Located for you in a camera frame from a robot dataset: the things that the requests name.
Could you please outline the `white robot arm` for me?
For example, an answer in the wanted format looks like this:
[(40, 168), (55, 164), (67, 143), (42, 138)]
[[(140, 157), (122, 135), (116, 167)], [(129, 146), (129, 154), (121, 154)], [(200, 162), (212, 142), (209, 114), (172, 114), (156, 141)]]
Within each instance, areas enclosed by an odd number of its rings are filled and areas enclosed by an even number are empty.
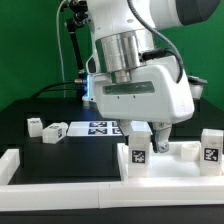
[(185, 73), (177, 48), (161, 31), (204, 22), (220, 2), (87, 0), (88, 73), (101, 116), (118, 120), (126, 136), (131, 122), (152, 123), (154, 150), (168, 151), (172, 125), (192, 117), (194, 89), (207, 82)]

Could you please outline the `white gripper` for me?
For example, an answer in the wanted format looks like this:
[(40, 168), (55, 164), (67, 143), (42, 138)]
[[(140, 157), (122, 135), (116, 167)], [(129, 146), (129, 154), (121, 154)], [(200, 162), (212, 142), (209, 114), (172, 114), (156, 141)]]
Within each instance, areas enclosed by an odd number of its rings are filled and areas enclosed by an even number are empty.
[(118, 120), (124, 136), (132, 132), (130, 120), (154, 122), (153, 150), (168, 152), (171, 124), (192, 117), (193, 100), (201, 97), (204, 80), (183, 73), (177, 83), (178, 66), (173, 56), (132, 69), (130, 82), (114, 83), (111, 73), (102, 73), (96, 66), (94, 57), (86, 63), (92, 98), (101, 116)]

